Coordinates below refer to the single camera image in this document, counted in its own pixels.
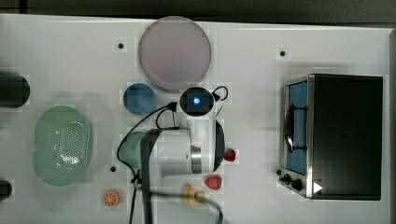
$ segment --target white table surface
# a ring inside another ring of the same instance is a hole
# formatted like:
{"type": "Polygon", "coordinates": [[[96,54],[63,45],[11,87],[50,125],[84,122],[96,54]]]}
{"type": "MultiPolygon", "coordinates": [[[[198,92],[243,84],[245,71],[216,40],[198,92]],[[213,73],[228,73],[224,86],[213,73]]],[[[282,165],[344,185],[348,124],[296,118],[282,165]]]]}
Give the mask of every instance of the white table surface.
{"type": "MultiPolygon", "coordinates": [[[[0,178],[14,193],[0,202],[0,223],[127,223],[131,173],[116,148],[139,121],[121,96],[134,82],[148,82],[137,59],[140,36],[153,21],[0,15],[0,67],[26,77],[27,105],[0,108],[0,178]],[[126,48],[117,49],[121,42],[126,48]],[[32,167],[35,123],[62,99],[72,99],[92,122],[94,147],[85,175],[67,189],[39,180],[32,167]],[[116,173],[109,167],[116,165],[116,173]],[[101,197],[118,189],[123,201],[105,208],[101,197]]],[[[172,177],[203,189],[221,204],[231,223],[389,223],[389,30],[319,26],[198,22],[212,45],[203,80],[209,89],[229,87],[219,116],[236,162],[223,163],[219,191],[201,175],[172,177]],[[287,55],[279,57],[285,50],[287,55]],[[382,199],[378,202],[308,201],[276,181],[280,146],[280,90],[285,80],[311,73],[380,75],[385,81],[382,199]]],[[[158,105],[176,95],[150,85],[158,105]]],[[[146,128],[154,127],[153,119],[146,128]]],[[[135,223],[142,220],[138,194],[135,223]]]]}

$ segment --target black handle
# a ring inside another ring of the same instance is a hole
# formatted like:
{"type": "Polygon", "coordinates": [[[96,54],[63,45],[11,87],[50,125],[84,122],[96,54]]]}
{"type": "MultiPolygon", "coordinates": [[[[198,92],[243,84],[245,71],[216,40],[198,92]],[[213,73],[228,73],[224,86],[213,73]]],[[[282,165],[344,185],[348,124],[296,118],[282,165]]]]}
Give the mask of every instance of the black handle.
{"type": "Polygon", "coordinates": [[[0,180],[0,202],[8,198],[12,193],[12,186],[6,180],[0,180]]]}
{"type": "Polygon", "coordinates": [[[294,147],[293,146],[293,137],[294,137],[294,111],[296,110],[308,110],[308,107],[297,107],[292,104],[288,110],[288,113],[285,118],[285,142],[286,146],[290,153],[293,152],[294,149],[306,149],[306,147],[294,147]]]}

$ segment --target green basket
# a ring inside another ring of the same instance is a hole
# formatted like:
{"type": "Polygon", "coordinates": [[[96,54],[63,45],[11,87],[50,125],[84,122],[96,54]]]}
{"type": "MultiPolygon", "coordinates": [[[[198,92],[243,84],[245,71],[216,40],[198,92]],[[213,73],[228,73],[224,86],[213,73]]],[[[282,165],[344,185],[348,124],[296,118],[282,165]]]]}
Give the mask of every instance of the green basket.
{"type": "Polygon", "coordinates": [[[70,106],[47,110],[35,126],[32,162],[37,176],[57,187],[78,180],[91,159],[90,131],[89,122],[70,106]]]}

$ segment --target round plate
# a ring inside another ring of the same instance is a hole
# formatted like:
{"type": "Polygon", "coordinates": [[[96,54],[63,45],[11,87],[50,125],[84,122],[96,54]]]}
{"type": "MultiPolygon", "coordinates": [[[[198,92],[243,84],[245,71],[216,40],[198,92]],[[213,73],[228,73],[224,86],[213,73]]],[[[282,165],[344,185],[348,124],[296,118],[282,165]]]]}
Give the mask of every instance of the round plate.
{"type": "Polygon", "coordinates": [[[143,71],[155,85],[180,91],[204,77],[211,48],[198,24],[183,17],[165,17],[143,34],[138,54],[143,71]]]}

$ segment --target orange slice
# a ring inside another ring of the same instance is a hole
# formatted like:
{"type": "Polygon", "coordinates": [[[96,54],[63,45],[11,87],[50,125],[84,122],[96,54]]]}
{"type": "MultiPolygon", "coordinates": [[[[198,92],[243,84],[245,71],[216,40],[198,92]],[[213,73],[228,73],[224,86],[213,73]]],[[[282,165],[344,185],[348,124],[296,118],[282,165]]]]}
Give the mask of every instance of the orange slice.
{"type": "Polygon", "coordinates": [[[113,207],[120,202],[120,194],[115,190],[108,191],[102,199],[105,206],[113,207]]]}

